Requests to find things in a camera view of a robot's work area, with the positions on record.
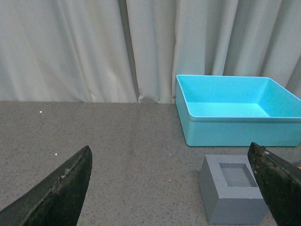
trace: table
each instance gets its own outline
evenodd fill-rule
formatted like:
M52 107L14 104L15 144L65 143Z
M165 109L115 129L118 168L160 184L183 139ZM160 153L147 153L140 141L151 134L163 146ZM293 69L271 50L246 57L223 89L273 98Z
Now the table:
M206 226L205 154L248 151L187 146L174 104L1 101L0 210L85 145L93 168L79 226ZM268 149L301 160L301 146ZM276 223L269 213L260 225Z

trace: blue plastic bin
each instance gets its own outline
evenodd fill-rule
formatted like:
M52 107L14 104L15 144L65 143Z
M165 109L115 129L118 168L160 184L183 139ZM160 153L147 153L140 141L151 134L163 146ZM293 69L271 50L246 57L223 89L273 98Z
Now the blue plastic bin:
M189 146L298 146L301 100L266 77L177 75Z

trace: speckled table surface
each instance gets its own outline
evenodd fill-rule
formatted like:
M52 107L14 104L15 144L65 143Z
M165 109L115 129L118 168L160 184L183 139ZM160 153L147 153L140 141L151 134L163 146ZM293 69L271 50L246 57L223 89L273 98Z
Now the speckled table surface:
M79 226L206 226L198 187L205 154L189 147L173 104L0 102L0 210L83 146L92 175ZM296 163L301 146L271 147ZM276 226L270 213L261 226Z

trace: square recess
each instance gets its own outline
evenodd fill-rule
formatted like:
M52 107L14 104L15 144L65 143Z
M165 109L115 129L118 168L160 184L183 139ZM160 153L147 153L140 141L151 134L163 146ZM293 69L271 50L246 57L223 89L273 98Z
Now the square recess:
M269 209L246 155L205 155L198 178L209 224L259 224Z

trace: curtain fold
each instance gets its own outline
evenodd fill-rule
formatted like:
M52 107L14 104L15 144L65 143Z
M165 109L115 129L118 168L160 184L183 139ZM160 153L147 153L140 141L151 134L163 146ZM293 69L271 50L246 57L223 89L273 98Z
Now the curtain fold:
M177 74L301 97L300 0L2 1L0 100L174 103Z

